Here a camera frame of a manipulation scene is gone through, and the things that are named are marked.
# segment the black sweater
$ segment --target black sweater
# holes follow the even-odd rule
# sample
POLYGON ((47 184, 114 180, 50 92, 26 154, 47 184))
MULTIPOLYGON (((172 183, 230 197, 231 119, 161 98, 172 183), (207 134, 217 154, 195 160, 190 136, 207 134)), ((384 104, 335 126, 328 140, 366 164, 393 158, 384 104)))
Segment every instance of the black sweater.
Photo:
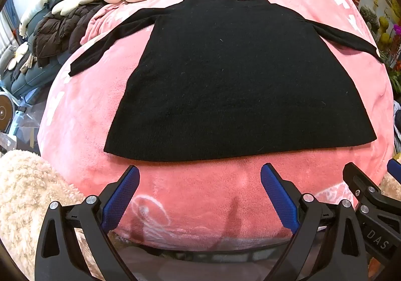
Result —
POLYGON ((81 54, 70 75, 151 24, 105 152, 189 161, 376 139, 352 79, 320 36, 380 60, 376 48, 267 0, 184 0, 141 9, 81 54))

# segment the pink fleece blanket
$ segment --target pink fleece blanket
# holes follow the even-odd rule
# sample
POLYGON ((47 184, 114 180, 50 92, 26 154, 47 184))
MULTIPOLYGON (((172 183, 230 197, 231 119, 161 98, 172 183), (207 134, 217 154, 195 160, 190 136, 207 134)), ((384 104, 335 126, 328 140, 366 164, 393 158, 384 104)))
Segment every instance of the pink fleece blanket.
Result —
MULTIPOLYGON (((68 76, 70 63, 139 8, 180 1, 147 0, 103 8, 88 28, 85 38, 89 42, 73 54, 55 79, 41 123, 42 156, 85 195, 99 194, 130 164, 140 169, 139 188, 116 230, 120 235, 150 246, 187 250, 240 249, 286 238, 289 232, 260 183, 260 169, 266 162, 302 192, 311 192, 321 201, 352 200, 342 182, 342 169, 348 162, 379 183, 393 142, 392 92, 386 69, 371 55, 331 44, 329 48, 353 79, 376 131, 377 140, 370 144, 165 164, 104 153, 126 81, 138 65, 152 27, 117 41, 95 66, 73 78, 68 76)), ((269 1, 374 43, 351 0, 269 1)))

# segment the floor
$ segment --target floor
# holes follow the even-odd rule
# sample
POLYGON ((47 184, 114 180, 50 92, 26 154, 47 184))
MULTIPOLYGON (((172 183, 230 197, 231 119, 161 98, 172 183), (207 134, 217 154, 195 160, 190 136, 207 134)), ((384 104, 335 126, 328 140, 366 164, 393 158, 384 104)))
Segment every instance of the floor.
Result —
POLYGON ((39 126, 46 108, 49 91, 50 87, 40 90, 29 100, 29 103, 34 105, 27 107, 25 113, 17 112, 13 120, 14 135, 37 151, 39 150, 37 139, 39 126))

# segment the brown puffer jacket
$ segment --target brown puffer jacket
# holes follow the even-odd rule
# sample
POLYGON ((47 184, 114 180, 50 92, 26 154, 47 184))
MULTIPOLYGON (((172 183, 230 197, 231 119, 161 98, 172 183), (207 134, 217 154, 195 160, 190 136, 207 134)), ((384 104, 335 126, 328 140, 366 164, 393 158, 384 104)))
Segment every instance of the brown puffer jacket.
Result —
POLYGON ((69 50, 75 52, 80 47, 90 19, 102 8, 99 3, 78 7, 67 16, 49 12, 35 28, 32 53, 38 59, 38 66, 49 63, 49 57, 69 50))

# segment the blue gripper pad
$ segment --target blue gripper pad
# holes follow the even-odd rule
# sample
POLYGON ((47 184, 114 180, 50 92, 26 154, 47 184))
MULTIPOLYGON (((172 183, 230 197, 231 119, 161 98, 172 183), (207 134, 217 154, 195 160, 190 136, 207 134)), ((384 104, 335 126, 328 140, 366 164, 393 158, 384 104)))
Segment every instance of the blue gripper pad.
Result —
POLYGON ((263 165, 260 179, 281 223, 295 234, 299 228, 297 208, 268 165, 263 165))
POLYGON ((401 184, 401 164, 396 159, 388 161, 387 171, 401 184))
POLYGON ((103 209, 102 229, 105 233, 117 228, 139 186, 139 170, 132 167, 103 209))

